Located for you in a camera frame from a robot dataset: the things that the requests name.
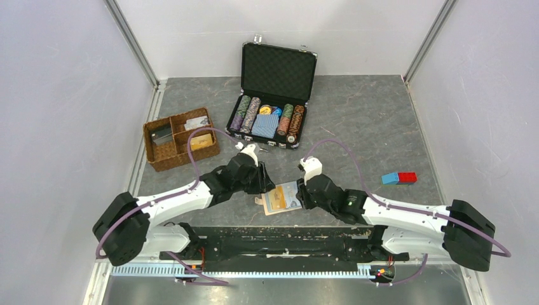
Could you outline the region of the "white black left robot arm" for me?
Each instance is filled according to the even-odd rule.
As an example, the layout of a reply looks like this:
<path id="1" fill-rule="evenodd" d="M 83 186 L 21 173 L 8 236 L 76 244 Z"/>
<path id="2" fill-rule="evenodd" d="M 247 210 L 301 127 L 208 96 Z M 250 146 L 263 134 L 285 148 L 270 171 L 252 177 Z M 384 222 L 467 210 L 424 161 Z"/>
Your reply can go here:
<path id="1" fill-rule="evenodd" d="M 200 242 L 187 225 L 163 226 L 182 214 L 213 207 L 233 194 L 264 194 L 275 188 L 264 162 L 245 153 L 186 186 L 136 198 L 129 192 L 115 197 L 93 225 L 98 240 L 96 256 L 122 266 L 147 253 L 173 252 L 192 259 Z"/>

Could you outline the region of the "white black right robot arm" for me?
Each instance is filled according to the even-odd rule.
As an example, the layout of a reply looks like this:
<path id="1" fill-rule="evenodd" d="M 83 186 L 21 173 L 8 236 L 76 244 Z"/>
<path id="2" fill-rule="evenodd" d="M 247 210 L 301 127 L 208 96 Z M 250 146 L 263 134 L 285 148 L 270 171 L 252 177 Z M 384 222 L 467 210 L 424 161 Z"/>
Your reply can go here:
<path id="1" fill-rule="evenodd" d="M 297 198 L 309 210 L 321 208 L 350 225 L 374 227 L 367 251 L 375 259 L 389 254 L 434 254 L 475 271 L 489 271 L 495 225 L 471 204 L 426 206 L 369 197 L 342 189 L 326 175 L 297 181 Z"/>

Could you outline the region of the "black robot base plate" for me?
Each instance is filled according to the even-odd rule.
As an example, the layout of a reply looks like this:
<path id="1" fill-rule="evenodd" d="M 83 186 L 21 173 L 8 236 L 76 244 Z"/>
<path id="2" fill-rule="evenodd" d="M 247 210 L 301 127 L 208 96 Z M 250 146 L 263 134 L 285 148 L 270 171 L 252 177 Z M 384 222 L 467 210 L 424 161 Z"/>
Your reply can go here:
<path id="1" fill-rule="evenodd" d="M 176 254 L 204 271 L 354 271 L 408 261 L 381 246 L 376 227 L 191 227 L 196 243 Z"/>

